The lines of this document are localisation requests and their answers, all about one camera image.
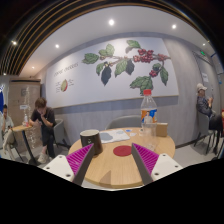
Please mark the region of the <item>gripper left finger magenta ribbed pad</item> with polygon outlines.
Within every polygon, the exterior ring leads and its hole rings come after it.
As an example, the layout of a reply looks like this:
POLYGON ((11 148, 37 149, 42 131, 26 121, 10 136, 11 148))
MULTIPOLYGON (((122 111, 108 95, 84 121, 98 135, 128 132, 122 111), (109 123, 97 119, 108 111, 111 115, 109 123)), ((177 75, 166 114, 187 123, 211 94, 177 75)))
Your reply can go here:
POLYGON ((93 156, 94 146, 90 144, 67 156, 58 155, 44 170, 81 186, 93 156))

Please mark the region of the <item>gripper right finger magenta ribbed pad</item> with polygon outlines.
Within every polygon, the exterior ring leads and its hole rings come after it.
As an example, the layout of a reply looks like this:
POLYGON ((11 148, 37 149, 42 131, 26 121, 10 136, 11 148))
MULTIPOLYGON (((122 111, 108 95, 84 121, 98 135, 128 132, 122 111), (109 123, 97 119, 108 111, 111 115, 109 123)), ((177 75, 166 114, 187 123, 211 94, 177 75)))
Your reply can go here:
POLYGON ((157 153, 133 143, 131 153, 138 167, 144 185, 159 180, 182 169, 182 166, 168 154, 157 153))

